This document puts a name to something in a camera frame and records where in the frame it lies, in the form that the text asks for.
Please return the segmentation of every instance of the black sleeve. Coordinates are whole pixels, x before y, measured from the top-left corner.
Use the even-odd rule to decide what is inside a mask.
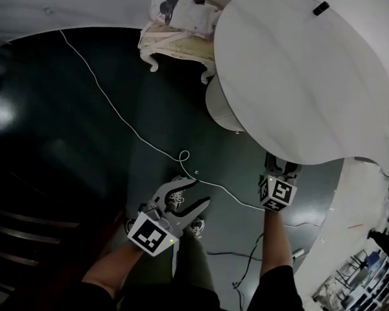
[[[303,311],[291,266],[280,266],[266,272],[259,281],[248,311]]]
[[[115,311],[111,295],[100,286],[76,283],[60,299],[57,310],[63,311]]]

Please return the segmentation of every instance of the forearm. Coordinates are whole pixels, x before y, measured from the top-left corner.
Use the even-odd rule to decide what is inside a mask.
[[[114,298],[121,283],[142,254],[143,251],[135,244],[127,242],[96,262],[85,274],[82,282],[96,284]]]
[[[273,268],[292,266],[292,252],[282,217],[265,211],[261,276]]]

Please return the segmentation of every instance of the reflective floor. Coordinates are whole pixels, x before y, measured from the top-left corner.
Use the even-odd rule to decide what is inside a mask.
[[[151,73],[139,59],[139,31],[134,29],[65,30],[69,42],[94,70],[121,115],[142,137],[174,157],[191,153],[185,167],[192,174],[223,184],[243,202],[258,205],[259,175],[265,150],[247,134],[236,135],[211,119],[206,110],[202,65],[159,56],[159,70]],[[84,62],[59,32],[15,41],[0,50],[0,138],[23,155],[28,146],[58,170],[101,199],[69,198],[71,205],[104,206],[115,190],[124,197],[128,214],[178,174],[178,163],[142,143],[115,114]],[[321,225],[342,169],[342,160],[305,167],[285,222]],[[207,251],[249,254],[263,227],[263,212],[240,206],[222,190],[197,185],[185,203],[210,196],[204,213],[202,242]],[[288,228],[293,249],[308,251],[318,228]],[[247,258],[209,256],[221,307],[238,310],[238,281]],[[297,261],[295,269],[302,260]],[[258,282],[259,262],[253,261],[240,290],[245,307]]]

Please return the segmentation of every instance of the black cable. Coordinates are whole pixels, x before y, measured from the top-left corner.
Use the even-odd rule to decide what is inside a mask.
[[[237,253],[237,252],[207,252],[208,255],[210,256],[219,256],[219,255],[234,255],[234,256],[239,256],[239,257],[245,257],[245,258],[249,258],[250,256],[248,255],[245,255],[243,253]],[[251,257],[252,260],[256,260],[258,262],[261,262],[262,259],[259,259],[259,258],[256,258],[256,257]]]
[[[238,292],[238,295],[239,295],[239,309],[241,311],[243,311],[243,306],[242,306],[241,292],[239,291],[238,287],[241,285],[241,283],[245,279],[246,274],[248,274],[249,266],[250,266],[251,260],[252,260],[252,255],[253,255],[254,251],[256,250],[256,248],[258,246],[258,243],[261,240],[262,236],[264,236],[264,233],[260,234],[259,237],[257,238],[257,241],[255,242],[255,246],[253,247],[253,249],[251,251],[251,254],[249,256],[249,259],[248,259],[248,265],[246,266],[245,274],[241,277],[241,279],[239,281],[232,283],[232,288],[235,289]]]
[[[301,225],[313,225],[315,227],[320,227],[319,225],[316,225],[316,224],[314,224],[312,222],[303,222],[302,224],[298,224],[298,225],[287,225],[287,224],[284,224],[285,227],[291,227],[291,228],[297,228],[297,227],[299,227]]]
[[[245,302],[245,296],[238,288],[235,288],[235,289],[239,295],[239,310],[243,311],[244,310],[244,303],[243,302]]]

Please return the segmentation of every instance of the table pedestal base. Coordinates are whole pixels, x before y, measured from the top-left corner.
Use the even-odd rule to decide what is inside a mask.
[[[233,132],[244,132],[244,128],[233,114],[223,94],[218,76],[213,77],[206,90],[206,107],[215,122]]]

